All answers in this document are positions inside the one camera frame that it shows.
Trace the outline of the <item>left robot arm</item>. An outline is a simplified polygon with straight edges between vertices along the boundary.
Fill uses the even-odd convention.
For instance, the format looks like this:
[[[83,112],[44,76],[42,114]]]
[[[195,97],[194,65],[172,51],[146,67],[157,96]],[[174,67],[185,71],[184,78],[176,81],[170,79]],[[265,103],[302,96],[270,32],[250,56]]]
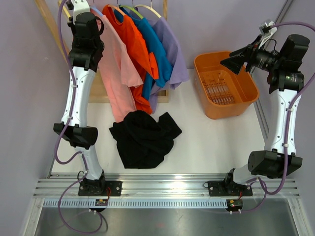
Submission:
[[[73,34],[70,62],[70,84],[67,103],[61,122],[53,130],[69,142],[75,153],[81,155],[84,168],[80,181],[80,196],[100,196],[106,192],[106,180],[95,149],[98,129],[87,125],[87,107],[90,90],[103,57],[104,43],[100,39],[104,25],[100,18],[84,12],[70,17],[68,26]]]

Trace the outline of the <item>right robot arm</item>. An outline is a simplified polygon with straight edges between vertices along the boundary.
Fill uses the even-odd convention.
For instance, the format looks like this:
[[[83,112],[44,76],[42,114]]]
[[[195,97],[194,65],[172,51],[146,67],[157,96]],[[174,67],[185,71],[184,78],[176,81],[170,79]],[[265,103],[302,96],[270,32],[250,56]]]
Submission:
[[[248,163],[232,169],[218,183],[219,193],[233,196],[251,189],[251,183],[259,181],[268,195],[277,194],[286,177],[302,166],[302,158],[296,155],[294,143],[297,107],[304,87],[304,75],[299,71],[310,40],[298,34],[289,35],[281,50],[268,52],[263,45],[268,38],[259,35],[246,47],[234,51],[222,60],[221,65],[239,74],[253,67],[267,71],[267,83],[271,98],[271,126],[263,150],[252,151]]]

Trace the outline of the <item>black t shirt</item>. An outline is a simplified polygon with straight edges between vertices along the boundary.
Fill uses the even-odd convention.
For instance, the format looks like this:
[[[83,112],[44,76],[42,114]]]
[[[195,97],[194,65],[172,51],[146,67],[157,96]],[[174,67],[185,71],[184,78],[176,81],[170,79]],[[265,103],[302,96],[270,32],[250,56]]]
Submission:
[[[182,130],[166,112],[155,120],[144,111],[128,113],[109,128],[126,169],[153,169],[164,161]]]

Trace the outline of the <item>yellow hanger with metal hook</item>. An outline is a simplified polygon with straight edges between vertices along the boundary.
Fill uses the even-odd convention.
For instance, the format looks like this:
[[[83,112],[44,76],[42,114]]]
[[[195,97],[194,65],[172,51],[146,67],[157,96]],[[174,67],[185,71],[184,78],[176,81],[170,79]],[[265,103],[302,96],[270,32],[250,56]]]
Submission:
[[[62,4],[62,0],[58,0],[58,7],[60,8],[61,4]],[[70,3],[70,5],[72,4],[72,2],[70,0],[66,0],[63,7],[62,7],[62,14],[61,15],[64,15],[64,18],[67,22],[69,22],[69,18],[71,17],[71,14],[70,14],[70,11],[69,8],[68,8],[68,3]],[[58,21],[59,23],[61,22],[62,20],[62,17],[58,16]]]

